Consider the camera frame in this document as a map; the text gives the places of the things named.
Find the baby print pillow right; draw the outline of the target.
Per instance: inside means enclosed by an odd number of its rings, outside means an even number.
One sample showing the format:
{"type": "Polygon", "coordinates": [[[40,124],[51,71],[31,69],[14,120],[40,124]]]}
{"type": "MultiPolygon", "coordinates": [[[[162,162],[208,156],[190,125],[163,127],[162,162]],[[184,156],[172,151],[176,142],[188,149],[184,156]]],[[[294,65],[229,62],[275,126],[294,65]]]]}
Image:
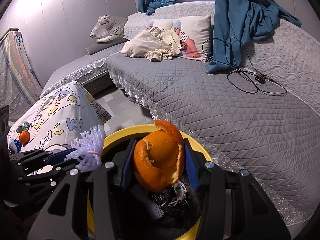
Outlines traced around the baby print pillow right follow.
{"type": "Polygon", "coordinates": [[[211,16],[188,16],[174,19],[174,31],[180,38],[180,57],[206,62],[210,55],[211,16]]]}

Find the purple foam net bundle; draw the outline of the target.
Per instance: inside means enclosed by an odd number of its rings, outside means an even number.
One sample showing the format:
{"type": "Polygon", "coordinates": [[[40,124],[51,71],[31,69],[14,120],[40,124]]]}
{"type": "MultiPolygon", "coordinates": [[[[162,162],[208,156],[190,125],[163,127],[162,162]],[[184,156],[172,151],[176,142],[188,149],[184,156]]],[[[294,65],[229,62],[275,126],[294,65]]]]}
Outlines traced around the purple foam net bundle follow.
{"type": "Polygon", "coordinates": [[[101,155],[104,146],[105,131],[103,126],[93,126],[89,131],[80,133],[81,138],[72,141],[74,151],[66,155],[65,161],[74,159],[78,163],[75,168],[80,172],[89,172],[101,165],[101,155]]]}

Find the cream crumpled blanket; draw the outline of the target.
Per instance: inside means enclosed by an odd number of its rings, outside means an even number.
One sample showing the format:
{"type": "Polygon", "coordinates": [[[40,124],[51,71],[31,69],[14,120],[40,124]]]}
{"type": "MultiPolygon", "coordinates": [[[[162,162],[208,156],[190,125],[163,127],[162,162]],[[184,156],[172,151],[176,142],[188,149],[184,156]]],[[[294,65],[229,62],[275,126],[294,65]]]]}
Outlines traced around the cream crumpled blanket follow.
{"type": "Polygon", "coordinates": [[[153,27],[125,42],[120,52],[131,58],[143,57],[151,62],[159,62],[180,56],[181,50],[181,39],[173,28],[163,30],[153,27]]]}

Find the black plastic bag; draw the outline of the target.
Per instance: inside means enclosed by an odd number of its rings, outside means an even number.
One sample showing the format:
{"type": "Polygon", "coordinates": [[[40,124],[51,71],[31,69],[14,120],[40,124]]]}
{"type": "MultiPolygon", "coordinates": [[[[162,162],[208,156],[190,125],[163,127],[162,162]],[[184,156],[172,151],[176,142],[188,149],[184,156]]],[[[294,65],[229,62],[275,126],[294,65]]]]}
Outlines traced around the black plastic bag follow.
{"type": "Polygon", "coordinates": [[[200,216],[197,195],[181,181],[162,192],[149,191],[145,202],[151,217],[164,226],[188,228],[200,216]]]}

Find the baby print pillow left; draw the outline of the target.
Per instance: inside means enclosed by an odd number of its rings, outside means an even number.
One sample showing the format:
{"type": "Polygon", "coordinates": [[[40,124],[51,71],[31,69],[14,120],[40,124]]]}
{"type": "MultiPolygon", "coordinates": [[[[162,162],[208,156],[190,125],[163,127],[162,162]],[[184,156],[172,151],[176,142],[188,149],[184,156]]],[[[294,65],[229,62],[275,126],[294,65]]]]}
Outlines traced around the baby print pillow left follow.
{"type": "Polygon", "coordinates": [[[161,30],[169,30],[172,28],[173,19],[160,19],[151,20],[146,27],[146,30],[151,30],[153,27],[157,27],[161,30]]]}

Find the blue curtain right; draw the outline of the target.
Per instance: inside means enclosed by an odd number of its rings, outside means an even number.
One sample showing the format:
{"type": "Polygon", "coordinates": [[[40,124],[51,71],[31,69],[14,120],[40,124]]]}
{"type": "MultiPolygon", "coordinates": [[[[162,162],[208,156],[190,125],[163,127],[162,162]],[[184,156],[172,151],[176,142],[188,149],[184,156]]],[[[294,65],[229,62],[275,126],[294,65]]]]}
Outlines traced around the blue curtain right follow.
{"type": "Polygon", "coordinates": [[[298,27],[301,21],[274,0],[216,0],[212,61],[208,74],[237,68],[242,62],[242,46],[263,41],[273,34],[280,19],[298,27]]]}

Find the baby print pillow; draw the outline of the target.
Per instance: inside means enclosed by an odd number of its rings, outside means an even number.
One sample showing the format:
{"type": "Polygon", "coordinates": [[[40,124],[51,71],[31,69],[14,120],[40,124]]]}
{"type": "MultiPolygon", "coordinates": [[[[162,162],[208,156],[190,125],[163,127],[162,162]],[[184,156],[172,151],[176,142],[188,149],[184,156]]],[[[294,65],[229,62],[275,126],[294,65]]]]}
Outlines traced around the baby print pillow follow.
{"type": "Polygon", "coordinates": [[[151,30],[153,27],[157,27],[161,30],[169,30],[172,28],[173,19],[160,19],[151,20],[146,27],[146,30],[151,30]]]}
{"type": "Polygon", "coordinates": [[[211,16],[188,16],[174,19],[174,31],[180,38],[180,57],[206,62],[210,55],[211,16]]]}

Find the orange peel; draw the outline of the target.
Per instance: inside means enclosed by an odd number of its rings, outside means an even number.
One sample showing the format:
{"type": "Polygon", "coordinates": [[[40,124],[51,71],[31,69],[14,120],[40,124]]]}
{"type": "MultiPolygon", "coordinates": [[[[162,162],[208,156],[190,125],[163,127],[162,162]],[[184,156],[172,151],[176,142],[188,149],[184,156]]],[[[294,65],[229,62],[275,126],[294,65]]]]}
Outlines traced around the orange peel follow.
{"type": "Polygon", "coordinates": [[[23,130],[19,135],[19,141],[22,146],[25,146],[30,141],[30,133],[26,130],[23,130]]]}
{"type": "Polygon", "coordinates": [[[155,120],[158,129],[137,142],[133,154],[135,176],[148,191],[162,192],[174,185],[184,169],[184,141],[176,126],[155,120]]]}

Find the white tiger plush toy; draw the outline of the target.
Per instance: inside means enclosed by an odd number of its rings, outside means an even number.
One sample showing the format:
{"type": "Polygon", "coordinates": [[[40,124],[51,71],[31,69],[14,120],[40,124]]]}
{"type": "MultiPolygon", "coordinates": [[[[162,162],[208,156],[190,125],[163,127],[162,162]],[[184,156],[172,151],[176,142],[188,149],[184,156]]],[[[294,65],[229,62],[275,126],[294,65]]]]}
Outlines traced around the white tiger plush toy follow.
{"type": "Polygon", "coordinates": [[[99,16],[96,25],[90,33],[90,38],[96,38],[97,43],[108,43],[124,37],[124,23],[118,23],[113,16],[99,16]]]}

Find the cartoon print bed cover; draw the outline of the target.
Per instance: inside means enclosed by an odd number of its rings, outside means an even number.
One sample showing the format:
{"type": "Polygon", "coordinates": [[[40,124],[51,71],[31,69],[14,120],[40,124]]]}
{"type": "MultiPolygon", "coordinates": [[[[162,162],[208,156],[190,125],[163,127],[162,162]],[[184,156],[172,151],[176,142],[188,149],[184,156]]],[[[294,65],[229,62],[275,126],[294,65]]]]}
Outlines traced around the cartoon print bed cover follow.
{"type": "Polygon", "coordinates": [[[57,152],[71,148],[74,139],[91,127],[103,126],[111,115],[82,86],[70,82],[41,98],[10,128],[7,140],[19,140],[17,126],[27,121],[30,141],[20,152],[42,148],[57,152]]]}

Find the green snack packet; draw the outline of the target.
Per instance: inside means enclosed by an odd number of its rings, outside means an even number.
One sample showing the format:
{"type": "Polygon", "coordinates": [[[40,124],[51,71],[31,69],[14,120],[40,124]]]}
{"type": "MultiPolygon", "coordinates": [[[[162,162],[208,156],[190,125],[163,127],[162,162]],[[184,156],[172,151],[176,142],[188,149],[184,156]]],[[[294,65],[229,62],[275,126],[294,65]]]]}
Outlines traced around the green snack packet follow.
{"type": "Polygon", "coordinates": [[[29,122],[23,121],[17,126],[16,132],[17,133],[22,133],[23,131],[28,131],[29,127],[30,127],[29,122]]]}

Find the yellow round trash bin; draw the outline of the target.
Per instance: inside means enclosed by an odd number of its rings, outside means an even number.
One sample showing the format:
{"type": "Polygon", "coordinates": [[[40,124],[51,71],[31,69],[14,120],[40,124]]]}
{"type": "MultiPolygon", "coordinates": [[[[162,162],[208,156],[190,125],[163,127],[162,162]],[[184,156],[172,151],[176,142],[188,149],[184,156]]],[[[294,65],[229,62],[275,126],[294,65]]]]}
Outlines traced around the yellow round trash bin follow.
{"type": "Polygon", "coordinates": [[[112,139],[129,144],[92,173],[96,239],[198,239],[208,152],[165,120],[112,139]]]}

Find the striped sheet covered wardrobe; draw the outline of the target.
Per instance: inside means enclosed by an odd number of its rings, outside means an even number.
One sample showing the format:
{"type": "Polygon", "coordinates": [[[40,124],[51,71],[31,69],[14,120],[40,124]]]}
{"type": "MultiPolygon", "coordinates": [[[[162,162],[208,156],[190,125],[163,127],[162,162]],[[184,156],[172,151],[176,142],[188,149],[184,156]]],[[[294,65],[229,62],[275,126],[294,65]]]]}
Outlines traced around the striped sheet covered wardrobe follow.
{"type": "Polygon", "coordinates": [[[1,107],[16,122],[39,99],[42,87],[25,52],[21,32],[9,28],[1,37],[1,107]]]}

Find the grey bolster pillow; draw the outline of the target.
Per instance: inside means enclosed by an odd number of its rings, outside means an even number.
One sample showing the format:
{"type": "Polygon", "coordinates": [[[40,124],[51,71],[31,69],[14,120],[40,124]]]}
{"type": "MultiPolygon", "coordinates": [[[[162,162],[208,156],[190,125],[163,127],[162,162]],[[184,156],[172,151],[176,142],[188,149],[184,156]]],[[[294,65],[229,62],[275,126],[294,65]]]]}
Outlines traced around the grey bolster pillow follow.
{"type": "Polygon", "coordinates": [[[106,43],[94,43],[92,45],[89,45],[88,47],[86,47],[86,50],[88,52],[88,55],[93,55],[97,52],[100,52],[106,48],[110,48],[112,46],[121,44],[127,42],[127,39],[125,39],[124,37],[121,37],[117,40],[113,40],[111,42],[106,42],[106,43]]]}

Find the grey quilted sofa bed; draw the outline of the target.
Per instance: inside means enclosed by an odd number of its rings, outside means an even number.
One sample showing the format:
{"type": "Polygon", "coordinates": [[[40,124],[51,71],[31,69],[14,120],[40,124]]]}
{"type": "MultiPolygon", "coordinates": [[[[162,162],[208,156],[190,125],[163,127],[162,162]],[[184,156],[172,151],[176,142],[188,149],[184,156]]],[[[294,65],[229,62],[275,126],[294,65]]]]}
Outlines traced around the grey quilted sofa bed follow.
{"type": "Polygon", "coordinates": [[[221,167],[248,169],[297,233],[319,205],[319,41],[281,20],[266,41],[245,46],[244,69],[267,76],[259,92],[239,74],[204,66],[130,58],[116,45],[57,69],[43,94],[108,71],[131,101],[195,137],[221,167]]]}

